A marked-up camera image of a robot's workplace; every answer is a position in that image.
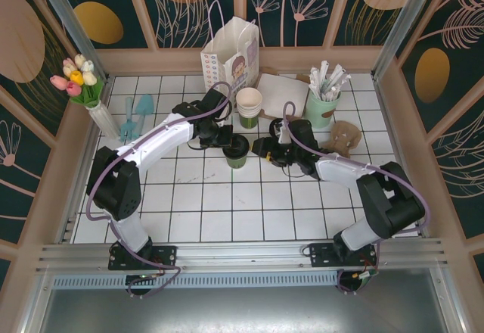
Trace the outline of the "aluminium corner post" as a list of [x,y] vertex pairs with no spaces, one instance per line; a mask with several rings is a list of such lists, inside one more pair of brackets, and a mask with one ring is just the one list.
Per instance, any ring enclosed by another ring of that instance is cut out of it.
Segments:
[[76,47],[80,52],[89,60],[91,60],[95,66],[96,74],[103,80],[107,81],[107,74],[98,57],[95,48],[87,37],[82,24],[79,22],[68,0],[49,0],[52,7],[55,9],[59,18],[64,22],[67,31],[73,38]]
[[372,80],[378,83],[392,62],[404,38],[424,7],[426,0],[407,0],[400,11],[371,71]]

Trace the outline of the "brown pulp cup carrier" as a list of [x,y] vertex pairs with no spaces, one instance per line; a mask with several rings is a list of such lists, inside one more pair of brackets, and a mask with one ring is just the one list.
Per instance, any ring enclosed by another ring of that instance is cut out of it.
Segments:
[[336,121],[330,131],[330,140],[324,147],[339,155],[350,158],[350,151],[355,149],[361,141],[362,133],[359,128],[347,121]]

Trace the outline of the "mint green straw holder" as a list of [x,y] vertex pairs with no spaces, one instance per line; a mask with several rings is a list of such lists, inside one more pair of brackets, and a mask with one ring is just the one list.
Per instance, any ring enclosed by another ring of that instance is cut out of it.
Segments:
[[312,92],[309,92],[303,118],[308,120],[314,129],[323,129],[329,125],[338,102],[339,99],[335,101],[322,101],[316,98]]

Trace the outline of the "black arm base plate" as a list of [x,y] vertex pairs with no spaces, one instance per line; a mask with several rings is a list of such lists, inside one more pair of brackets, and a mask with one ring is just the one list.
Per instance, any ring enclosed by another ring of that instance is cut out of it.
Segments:
[[[133,270],[140,271],[153,269],[154,267],[134,258],[123,246],[118,243],[113,244],[110,249],[110,257],[107,268],[110,271]],[[174,266],[176,262],[177,247],[158,246],[152,247],[149,257],[153,263]]]
[[321,268],[363,268],[365,266],[376,266],[377,255],[375,247],[368,244],[356,251],[341,250],[333,243],[312,243],[309,247],[309,259],[312,267]]

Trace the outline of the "white ribbed vase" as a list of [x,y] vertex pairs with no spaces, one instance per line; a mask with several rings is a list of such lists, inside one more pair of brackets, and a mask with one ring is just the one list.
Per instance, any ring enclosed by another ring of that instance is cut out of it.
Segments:
[[119,138],[119,126],[102,102],[99,102],[95,107],[88,107],[87,110],[90,117],[106,137],[111,139]]

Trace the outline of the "green paper coffee cup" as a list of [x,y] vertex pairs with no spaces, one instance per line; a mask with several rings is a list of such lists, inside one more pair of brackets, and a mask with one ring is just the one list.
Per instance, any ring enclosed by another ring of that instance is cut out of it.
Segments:
[[238,170],[238,169],[244,167],[246,162],[247,162],[247,156],[246,155],[240,156],[240,157],[225,156],[225,159],[227,161],[227,164],[233,170]]

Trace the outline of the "stack of paper cups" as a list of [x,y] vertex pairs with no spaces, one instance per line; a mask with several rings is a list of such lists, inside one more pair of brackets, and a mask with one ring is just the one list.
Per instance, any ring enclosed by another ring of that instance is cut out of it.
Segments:
[[236,94],[240,124],[245,129],[257,126],[262,109],[262,94],[255,88],[244,88]]

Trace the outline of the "aluminium mounting rail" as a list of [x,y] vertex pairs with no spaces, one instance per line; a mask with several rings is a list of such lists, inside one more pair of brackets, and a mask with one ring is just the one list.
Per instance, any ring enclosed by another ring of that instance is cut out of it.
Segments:
[[[289,272],[309,270],[306,241],[181,243],[176,266],[182,272]],[[109,244],[48,244],[35,262],[37,272],[107,273]],[[378,267],[414,269],[447,264],[438,238],[397,238],[380,245]]]

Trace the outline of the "grey metal bench plate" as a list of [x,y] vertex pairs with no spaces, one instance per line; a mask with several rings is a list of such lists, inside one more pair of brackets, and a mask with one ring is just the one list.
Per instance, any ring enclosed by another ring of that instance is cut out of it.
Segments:
[[457,333],[421,290],[356,296],[336,288],[56,290],[29,333]]

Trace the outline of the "white printed paper bag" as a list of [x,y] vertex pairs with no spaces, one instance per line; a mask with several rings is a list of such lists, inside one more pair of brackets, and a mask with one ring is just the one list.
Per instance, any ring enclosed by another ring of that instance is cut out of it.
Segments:
[[205,89],[222,93],[231,88],[230,102],[237,92],[253,87],[259,75],[259,28],[254,21],[239,17],[222,21],[215,31],[209,24],[209,41],[200,53]]

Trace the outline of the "artificial tulip bouquet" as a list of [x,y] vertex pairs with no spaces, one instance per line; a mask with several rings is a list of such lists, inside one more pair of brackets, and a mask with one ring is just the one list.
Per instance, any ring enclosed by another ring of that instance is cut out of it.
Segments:
[[104,82],[95,74],[94,63],[77,54],[74,59],[63,60],[63,76],[50,77],[51,84],[58,90],[64,91],[74,104],[80,104],[86,109],[97,107],[101,101]]

